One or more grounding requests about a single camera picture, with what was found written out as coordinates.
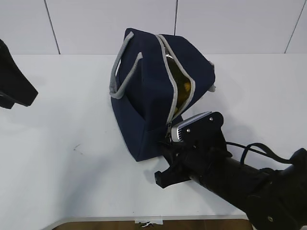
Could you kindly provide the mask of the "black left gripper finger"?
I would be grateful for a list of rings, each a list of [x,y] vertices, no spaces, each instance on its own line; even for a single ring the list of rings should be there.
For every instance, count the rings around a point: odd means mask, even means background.
[[[0,106],[12,109],[14,104],[30,106],[38,91],[19,70],[7,45],[0,42]]]

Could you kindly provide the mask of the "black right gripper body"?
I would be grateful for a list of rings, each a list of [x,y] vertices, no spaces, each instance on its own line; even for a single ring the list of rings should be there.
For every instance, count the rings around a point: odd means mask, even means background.
[[[211,167],[231,158],[223,134],[197,137],[190,143],[162,141],[159,150],[169,167],[154,173],[155,182],[161,188],[189,181],[192,177],[199,180],[209,174]]]

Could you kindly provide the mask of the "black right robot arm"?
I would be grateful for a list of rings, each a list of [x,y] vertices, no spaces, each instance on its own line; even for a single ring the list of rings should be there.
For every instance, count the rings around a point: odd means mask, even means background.
[[[299,230],[307,224],[307,151],[290,159],[277,156],[261,143],[244,147],[239,161],[222,134],[190,144],[163,141],[160,151],[169,164],[155,173],[161,188],[193,180],[242,210],[258,230]],[[284,170],[256,169],[245,164],[249,151],[287,164]]]

